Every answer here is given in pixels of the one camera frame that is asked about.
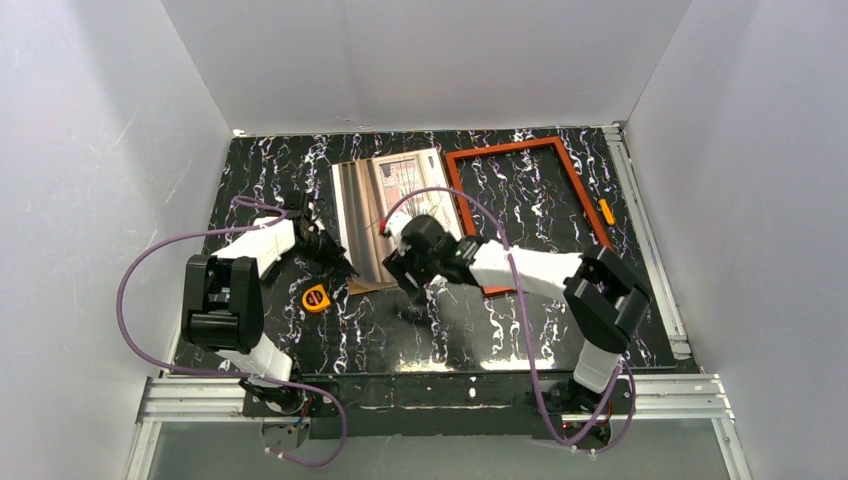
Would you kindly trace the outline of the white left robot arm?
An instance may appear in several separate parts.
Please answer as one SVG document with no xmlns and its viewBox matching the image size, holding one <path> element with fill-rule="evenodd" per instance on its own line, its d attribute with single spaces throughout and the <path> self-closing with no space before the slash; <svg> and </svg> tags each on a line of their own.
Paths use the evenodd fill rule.
<svg viewBox="0 0 848 480">
<path fill-rule="evenodd" d="M 231 244 L 186 265 L 181 339 L 230 361 L 261 386 L 288 382 L 294 360 L 264 333 L 261 280 L 291 252 L 356 276 L 346 250 L 320 223 L 264 217 Z"/>
</svg>

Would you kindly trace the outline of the red wooden picture frame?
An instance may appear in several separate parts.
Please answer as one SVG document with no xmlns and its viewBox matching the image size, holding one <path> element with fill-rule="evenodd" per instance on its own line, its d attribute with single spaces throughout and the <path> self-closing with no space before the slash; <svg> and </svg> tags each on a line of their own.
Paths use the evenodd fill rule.
<svg viewBox="0 0 848 480">
<path fill-rule="evenodd" d="M 490 157 L 498 154 L 508 154 L 523 150 L 532 150 L 539 148 L 552 148 L 559 158 L 560 163 L 564 167 L 574 193 L 577 195 L 580 205 L 586 214 L 586 218 L 595 234 L 596 240 L 600 245 L 612 248 L 612 243 L 606 232 L 604 222 L 600 219 L 596 210 L 595 202 L 590 198 L 588 192 L 573 166 L 573 162 L 569 158 L 564 142 L 559 137 L 545 137 L 519 142 L 511 142 L 494 146 L 465 149 L 445 154 L 445 169 L 448 174 L 449 185 L 460 193 L 464 192 L 462 180 L 459 174 L 458 163 L 463 160 L 473 159 L 476 157 Z"/>
</svg>

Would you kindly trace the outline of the brown fibreboard backing panel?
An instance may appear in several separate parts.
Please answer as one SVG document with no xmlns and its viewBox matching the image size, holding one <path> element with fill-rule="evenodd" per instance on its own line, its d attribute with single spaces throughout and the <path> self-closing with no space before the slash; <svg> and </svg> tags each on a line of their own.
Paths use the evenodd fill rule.
<svg viewBox="0 0 848 480">
<path fill-rule="evenodd" d="M 366 282 L 359 278 L 349 278 L 347 288 L 350 295 L 361 295 L 375 291 L 397 289 L 396 282 Z"/>
</svg>

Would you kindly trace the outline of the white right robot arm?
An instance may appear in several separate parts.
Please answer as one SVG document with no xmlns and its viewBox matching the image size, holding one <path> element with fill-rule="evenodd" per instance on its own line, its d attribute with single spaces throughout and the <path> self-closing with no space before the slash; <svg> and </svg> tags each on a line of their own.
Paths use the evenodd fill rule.
<svg viewBox="0 0 848 480">
<path fill-rule="evenodd" d="M 584 337 L 573 379 L 595 394 L 607 388 L 650 307 L 650 288 L 607 247 L 582 253 L 505 249 L 480 236 L 456 239 L 430 215 L 403 213 L 383 221 L 380 232 L 395 244 L 383 265 L 411 296 L 442 277 L 566 302 Z"/>
</svg>

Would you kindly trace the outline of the yellow handled screwdriver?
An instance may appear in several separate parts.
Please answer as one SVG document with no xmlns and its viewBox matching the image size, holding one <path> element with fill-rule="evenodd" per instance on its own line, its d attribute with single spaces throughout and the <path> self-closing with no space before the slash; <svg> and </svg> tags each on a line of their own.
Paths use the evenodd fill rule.
<svg viewBox="0 0 848 480">
<path fill-rule="evenodd" d="M 609 202 L 605 198 L 601 198 L 598 202 L 602 216 L 607 225 L 613 226 L 616 224 L 616 217 Z"/>
</svg>

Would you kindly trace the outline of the printed window plant photo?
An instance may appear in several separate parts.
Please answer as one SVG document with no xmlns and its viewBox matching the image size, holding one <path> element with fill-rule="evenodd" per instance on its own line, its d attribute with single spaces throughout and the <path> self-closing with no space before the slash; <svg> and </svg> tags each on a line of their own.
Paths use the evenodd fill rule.
<svg viewBox="0 0 848 480">
<path fill-rule="evenodd" d="M 435 148 L 342 162 L 331 168 L 339 234 L 346 256 L 366 282 L 395 282 L 382 260 L 395 248 L 379 224 L 402 197 L 448 185 Z"/>
</svg>

